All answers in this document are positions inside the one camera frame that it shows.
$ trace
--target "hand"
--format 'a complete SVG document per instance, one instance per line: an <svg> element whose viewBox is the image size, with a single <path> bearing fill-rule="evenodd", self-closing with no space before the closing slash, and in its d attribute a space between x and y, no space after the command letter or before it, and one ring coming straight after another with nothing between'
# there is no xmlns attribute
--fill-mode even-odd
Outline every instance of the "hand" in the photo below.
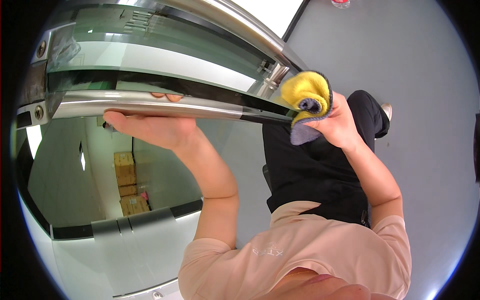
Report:
<svg viewBox="0 0 480 300"><path fill-rule="evenodd" d="M339 93L333 92L333 108L328 118L305 125L320 131L330 144L344 151L350 151L361 141L347 100Z"/></svg>
<svg viewBox="0 0 480 300"><path fill-rule="evenodd" d="M152 95L162 97L165 94L152 93ZM181 97L179 95L167 95L167 98L172 102L180 101ZM191 118L125 117L120 112L107 111L104 113L103 119L121 133L170 150L186 144L188 139L197 132L195 119Z"/></svg>

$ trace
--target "black pants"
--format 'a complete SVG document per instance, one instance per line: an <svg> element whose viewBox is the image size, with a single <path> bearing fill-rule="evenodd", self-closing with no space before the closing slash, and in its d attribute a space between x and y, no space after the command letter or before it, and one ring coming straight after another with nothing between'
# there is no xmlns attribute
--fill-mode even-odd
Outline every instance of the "black pants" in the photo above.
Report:
<svg viewBox="0 0 480 300"><path fill-rule="evenodd" d="M374 140L387 134L390 121L365 91L347 99L360 136L374 151ZM324 137L300 146L290 143L290 127L263 125L265 159L272 185L270 212L292 201L321 203L302 214L365 225L368 202L359 179L342 149Z"/></svg>

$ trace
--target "water bottle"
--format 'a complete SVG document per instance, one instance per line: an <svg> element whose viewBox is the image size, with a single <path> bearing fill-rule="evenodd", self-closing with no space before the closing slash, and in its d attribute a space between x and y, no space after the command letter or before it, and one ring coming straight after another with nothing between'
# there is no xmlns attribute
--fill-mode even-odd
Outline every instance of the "water bottle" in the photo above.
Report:
<svg viewBox="0 0 480 300"><path fill-rule="evenodd" d="M332 4L338 8L347 8L350 6L350 0L332 0Z"/></svg>

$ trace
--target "person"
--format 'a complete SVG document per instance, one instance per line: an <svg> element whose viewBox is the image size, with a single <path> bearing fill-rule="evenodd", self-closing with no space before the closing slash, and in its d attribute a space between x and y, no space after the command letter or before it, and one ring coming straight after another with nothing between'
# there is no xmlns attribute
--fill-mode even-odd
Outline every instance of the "person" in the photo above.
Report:
<svg viewBox="0 0 480 300"><path fill-rule="evenodd" d="M195 120L105 113L120 132L171 149L203 193L197 231L178 275L184 299L405 297L411 256L402 195L373 153L375 138L389 129L391 106L381 107L364 91L348 100L333 95L330 116L307 123L323 134L313 142L292 146L287 127L263 125L270 229L241 249L235 247L237 183Z"/></svg>

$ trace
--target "short sleeve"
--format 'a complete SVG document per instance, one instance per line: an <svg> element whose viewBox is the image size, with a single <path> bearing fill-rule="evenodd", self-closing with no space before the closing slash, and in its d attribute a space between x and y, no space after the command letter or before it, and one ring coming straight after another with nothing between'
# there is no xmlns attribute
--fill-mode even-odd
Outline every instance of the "short sleeve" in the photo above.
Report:
<svg viewBox="0 0 480 300"><path fill-rule="evenodd" d="M398 299L403 299L410 287L412 272L412 256L410 254L410 243L405 229L405 221L400 216L388 216L378 222L372 231L390 246L397 258L399 271L402 273L405 281L405 288L399 292Z"/></svg>
<svg viewBox="0 0 480 300"><path fill-rule="evenodd" d="M211 238L197 239L187 245L178 276L180 293L185 300L194 297L213 263L230 250L226 243Z"/></svg>

